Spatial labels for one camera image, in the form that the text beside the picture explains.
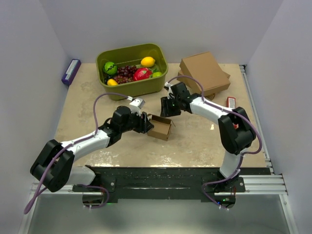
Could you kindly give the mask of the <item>brown cardboard box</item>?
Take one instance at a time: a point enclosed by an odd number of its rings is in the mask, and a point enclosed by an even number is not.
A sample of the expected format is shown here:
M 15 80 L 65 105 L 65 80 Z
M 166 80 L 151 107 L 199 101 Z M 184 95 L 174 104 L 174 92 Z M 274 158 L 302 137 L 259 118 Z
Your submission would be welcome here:
M 175 127 L 174 122 L 169 118 L 151 114 L 149 114 L 148 117 L 154 127 L 148 131 L 147 135 L 156 139 L 168 141 L 172 127 Z

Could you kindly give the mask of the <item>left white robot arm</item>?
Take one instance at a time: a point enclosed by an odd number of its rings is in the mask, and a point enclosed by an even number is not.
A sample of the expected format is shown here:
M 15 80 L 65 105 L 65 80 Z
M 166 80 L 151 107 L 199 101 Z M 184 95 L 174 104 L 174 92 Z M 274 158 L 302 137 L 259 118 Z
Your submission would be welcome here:
M 125 132 L 145 134 L 153 127 L 145 112 L 138 114 L 129 107 L 119 106 L 111 118 L 88 135 L 65 142 L 48 141 L 30 173 L 51 192 L 76 184 L 84 184 L 89 191 L 96 191 L 101 186 L 101 179 L 89 167 L 75 167 L 73 163 L 96 150 L 112 146 Z

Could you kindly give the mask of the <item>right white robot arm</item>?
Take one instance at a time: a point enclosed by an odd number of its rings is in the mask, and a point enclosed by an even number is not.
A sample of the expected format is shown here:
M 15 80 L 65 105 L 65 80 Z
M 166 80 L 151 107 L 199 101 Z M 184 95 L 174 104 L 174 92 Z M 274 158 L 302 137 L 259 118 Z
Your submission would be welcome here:
M 168 91 L 166 97 L 161 98 L 161 116 L 173 117 L 182 112 L 201 116 L 218 125 L 222 146 L 225 149 L 223 163 L 219 168 L 222 175 L 217 181 L 206 182 L 202 190 L 217 184 L 224 192 L 234 186 L 234 178 L 239 174 L 243 161 L 243 154 L 255 140 L 256 133 L 250 124 L 245 110 L 241 107 L 231 109 L 220 106 L 200 94 L 190 94 L 183 82 L 177 84 L 165 83 Z

